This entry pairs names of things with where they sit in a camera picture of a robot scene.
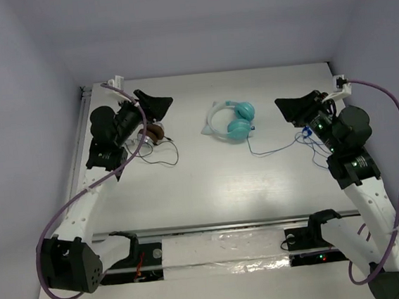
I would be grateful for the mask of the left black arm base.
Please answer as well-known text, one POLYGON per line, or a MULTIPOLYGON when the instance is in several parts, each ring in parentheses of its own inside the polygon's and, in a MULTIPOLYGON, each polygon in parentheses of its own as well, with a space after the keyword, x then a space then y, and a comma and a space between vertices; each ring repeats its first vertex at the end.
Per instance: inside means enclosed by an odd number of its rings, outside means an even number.
POLYGON ((129 255, 110 267, 101 280, 102 286, 162 281, 162 241, 140 241, 136 234, 114 231, 109 236, 126 237, 130 241, 129 255))

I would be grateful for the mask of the teal white headphones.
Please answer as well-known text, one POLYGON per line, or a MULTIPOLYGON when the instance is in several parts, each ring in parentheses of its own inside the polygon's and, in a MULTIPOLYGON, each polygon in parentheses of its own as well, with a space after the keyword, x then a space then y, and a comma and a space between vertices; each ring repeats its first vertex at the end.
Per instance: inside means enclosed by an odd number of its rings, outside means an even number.
POLYGON ((205 118, 205 125, 201 135, 216 136, 219 139, 245 141, 255 129, 252 121, 255 119, 255 109, 249 102, 219 101, 213 102, 205 118), (221 110, 231 109, 234 119, 228 123, 226 132, 219 131, 213 126, 213 117, 221 110))

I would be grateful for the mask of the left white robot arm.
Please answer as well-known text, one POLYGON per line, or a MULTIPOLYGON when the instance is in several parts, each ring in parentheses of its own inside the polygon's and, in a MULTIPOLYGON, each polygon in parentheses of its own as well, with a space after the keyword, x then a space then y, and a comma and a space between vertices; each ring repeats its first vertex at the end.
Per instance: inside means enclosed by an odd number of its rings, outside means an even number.
POLYGON ((91 143, 83 189, 53 216, 36 248, 36 268, 41 288, 51 299, 62 298, 53 290, 72 291, 72 299, 93 293, 106 272, 117 263, 139 261, 136 234, 114 231, 94 243, 94 225, 102 215, 107 194, 120 181, 124 168, 139 153, 128 154, 123 146, 136 129, 146 137, 165 116, 174 99, 149 96, 136 90, 123 97, 120 108, 101 106, 89 115, 91 143))

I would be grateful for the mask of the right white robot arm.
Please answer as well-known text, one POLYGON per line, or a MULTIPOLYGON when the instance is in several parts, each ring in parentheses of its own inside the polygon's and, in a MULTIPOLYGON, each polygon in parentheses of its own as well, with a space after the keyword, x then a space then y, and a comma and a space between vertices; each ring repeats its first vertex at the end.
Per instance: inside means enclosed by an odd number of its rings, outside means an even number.
POLYGON ((365 148, 372 135, 363 109, 347 106, 335 112, 329 96, 314 90, 300 98, 278 98, 285 121, 309 127, 330 150, 329 172, 357 208, 370 239, 348 228, 333 210, 309 217, 308 238, 316 246, 330 244, 357 267, 375 299, 399 299, 399 207, 393 206, 381 171, 365 148))

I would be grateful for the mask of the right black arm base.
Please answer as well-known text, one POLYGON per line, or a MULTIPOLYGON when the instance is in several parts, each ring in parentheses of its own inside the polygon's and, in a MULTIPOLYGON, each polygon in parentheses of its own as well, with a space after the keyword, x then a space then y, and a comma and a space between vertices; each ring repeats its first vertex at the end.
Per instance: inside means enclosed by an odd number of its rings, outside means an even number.
POLYGON ((304 227, 285 229, 280 248, 291 254, 292 267, 347 260, 346 256, 322 238, 321 226, 342 216, 332 209, 315 212, 304 227))

